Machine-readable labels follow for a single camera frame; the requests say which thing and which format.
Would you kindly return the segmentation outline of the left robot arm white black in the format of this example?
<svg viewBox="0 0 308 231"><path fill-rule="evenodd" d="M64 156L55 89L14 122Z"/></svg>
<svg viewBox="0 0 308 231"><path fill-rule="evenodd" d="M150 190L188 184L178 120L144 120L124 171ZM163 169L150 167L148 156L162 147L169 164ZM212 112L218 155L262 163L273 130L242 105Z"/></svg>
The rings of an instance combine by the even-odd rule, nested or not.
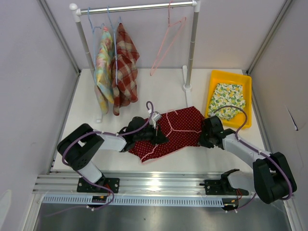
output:
<svg viewBox="0 0 308 231"><path fill-rule="evenodd" d="M57 151L61 154L63 163L88 181L87 186L98 193L104 188L105 176L92 162L97 151L127 152L140 141L158 145L167 143L168 138L158 124L136 116L117 134L96 131L84 123L60 141Z"/></svg>

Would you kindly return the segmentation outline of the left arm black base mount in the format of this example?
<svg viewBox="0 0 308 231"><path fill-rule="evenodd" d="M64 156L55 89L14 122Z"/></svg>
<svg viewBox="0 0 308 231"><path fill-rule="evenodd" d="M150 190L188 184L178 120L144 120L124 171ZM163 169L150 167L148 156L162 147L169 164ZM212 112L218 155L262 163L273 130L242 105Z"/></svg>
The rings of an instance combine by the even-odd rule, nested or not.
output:
<svg viewBox="0 0 308 231"><path fill-rule="evenodd" d="M103 180L99 180L96 184L104 186L114 193L118 193L120 186L119 178L105 178ZM77 192L79 193L109 193L108 190L102 189L101 187L93 186L86 182L83 178L78 180Z"/></svg>

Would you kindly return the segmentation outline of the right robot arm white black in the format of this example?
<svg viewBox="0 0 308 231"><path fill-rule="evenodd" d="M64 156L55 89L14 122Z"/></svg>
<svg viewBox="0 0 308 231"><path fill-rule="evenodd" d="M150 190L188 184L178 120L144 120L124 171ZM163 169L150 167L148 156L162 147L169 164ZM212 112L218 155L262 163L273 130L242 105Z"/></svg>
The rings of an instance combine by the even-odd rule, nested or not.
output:
<svg viewBox="0 0 308 231"><path fill-rule="evenodd" d="M241 138L237 131L225 129L217 116L203 120L199 144L234 154L251 167L251 173L232 169L221 175L219 187L225 194L243 189L256 193L264 203L270 204L277 200L289 200L297 190L284 154L270 153L254 146Z"/></svg>

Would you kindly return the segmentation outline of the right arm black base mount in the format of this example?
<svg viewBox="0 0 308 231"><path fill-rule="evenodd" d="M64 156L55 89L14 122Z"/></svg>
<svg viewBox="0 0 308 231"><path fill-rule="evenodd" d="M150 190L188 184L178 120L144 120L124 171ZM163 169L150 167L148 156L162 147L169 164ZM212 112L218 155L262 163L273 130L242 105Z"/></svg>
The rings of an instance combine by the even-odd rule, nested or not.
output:
<svg viewBox="0 0 308 231"><path fill-rule="evenodd" d="M227 180L204 180L199 184L205 189L206 195L248 196L249 191L231 187Z"/></svg>

